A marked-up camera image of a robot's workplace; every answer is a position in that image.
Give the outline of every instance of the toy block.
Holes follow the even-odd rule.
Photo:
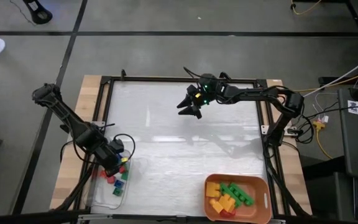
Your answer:
[[[219,193],[220,186],[214,182],[207,182],[206,183],[206,191],[205,195],[207,197],[219,197],[221,194]]]
[[[219,202],[217,202],[215,198],[212,198],[211,200],[209,200],[209,204],[212,205],[212,207],[218,213],[220,213],[223,210],[222,205]]]
[[[234,200],[234,198],[230,197],[229,194],[224,194],[218,201],[223,209],[225,209],[225,211],[227,212],[232,212],[234,210],[234,204],[236,202],[236,200]]]
[[[116,177],[115,176],[111,176],[107,178],[107,183],[109,184],[113,184],[116,182]]]
[[[230,197],[234,198],[234,200],[236,201],[235,204],[234,204],[234,207],[237,208],[238,206],[241,205],[241,201],[240,199],[234,195],[233,192],[230,191],[230,189],[224,185],[224,183],[221,183],[221,193],[224,195],[224,194],[229,194]]]
[[[113,195],[116,196],[120,196],[123,193],[123,190],[119,189],[119,188],[115,188],[114,191],[112,192]]]
[[[129,175],[129,172],[128,172],[128,171],[125,171],[125,172],[121,175],[121,179],[122,179],[122,180],[128,180],[128,175]]]
[[[119,167],[119,171],[120,174],[123,174],[125,172],[125,167],[124,166],[120,166]]]
[[[245,193],[239,186],[237,186],[237,184],[230,183],[229,190],[234,194],[239,194],[240,195],[239,199],[240,200],[243,199],[241,201],[244,202],[246,205],[250,206],[255,203],[254,199],[251,196],[249,196],[247,193]]]
[[[103,178],[107,178],[107,175],[106,175],[106,171],[105,170],[102,170],[100,171],[100,177],[103,177]]]
[[[232,212],[227,212],[225,210],[222,210],[219,214],[224,218],[231,218],[234,215],[236,215],[236,209],[233,209]]]
[[[124,186],[124,182],[122,182],[120,180],[116,180],[116,182],[114,183],[114,186],[118,189],[121,189],[122,186]]]

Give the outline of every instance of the yellow connector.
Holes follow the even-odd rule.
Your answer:
[[[314,128],[316,128],[316,130],[321,130],[321,129],[324,129],[326,127],[325,124],[319,122],[319,121],[313,121],[313,126]]]

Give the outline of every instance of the red building block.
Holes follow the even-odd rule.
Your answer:
[[[125,172],[125,167],[124,166],[120,166],[119,168],[119,173],[123,174]]]
[[[108,178],[107,178],[107,183],[109,183],[109,184],[113,184],[113,183],[115,183],[115,181],[116,181],[116,177],[115,177],[115,176],[111,176],[111,177],[108,177]]]

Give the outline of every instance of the yellow building block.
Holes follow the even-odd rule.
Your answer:
[[[212,207],[215,209],[216,212],[221,213],[223,210],[222,205],[215,200],[215,198],[212,198],[209,200],[209,204],[212,205]]]
[[[219,197],[221,196],[221,193],[219,192],[220,188],[221,186],[217,183],[207,182],[205,194],[207,197]]]
[[[221,198],[219,198],[219,204],[221,204],[223,209],[227,212],[233,211],[235,202],[236,200],[231,198],[229,194],[224,194]]]

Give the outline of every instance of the white cable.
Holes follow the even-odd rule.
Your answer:
[[[314,104],[312,104],[312,105],[313,105],[313,108],[314,108],[314,109],[317,111],[317,113],[318,113],[318,117],[317,117],[318,120],[320,120],[320,119],[321,119],[321,118],[320,118],[320,111],[317,110],[317,108],[316,108],[316,106],[315,106]]]
[[[310,94],[316,93],[316,92],[319,91],[320,89],[326,88],[328,85],[331,85],[331,84],[333,84],[333,83],[336,83],[338,80],[340,80],[340,79],[342,79],[342,78],[348,76],[350,73],[354,72],[356,69],[358,69],[358,66],[356,66],[356,67],[354,67],[352,70],[348,71],[345,75],[343,75],[343,76],[341,76],[341,77],[335,79],[334,81],[328,83],[327,85],[324,85],[324,86],[318,88],[317,90],[311,91],[310,93],[306,94],[306,95],[303,96],[303,97],[309,96]]]
[[[319,104],[318,101],[317,101],[317,96],[320,95],[320,94],[337,95],[337,93],[317,93],[316,96],[314,96],[314,100],[316,101],[317,106],[320,107],[321,112],[323,112],[324,109],[320,106],[320,104]]]
[[[353,88],[355,88],[355,87],[356,87],[357,83],[358,83],[358,79],[356,80],[356,83],[354,84]]]

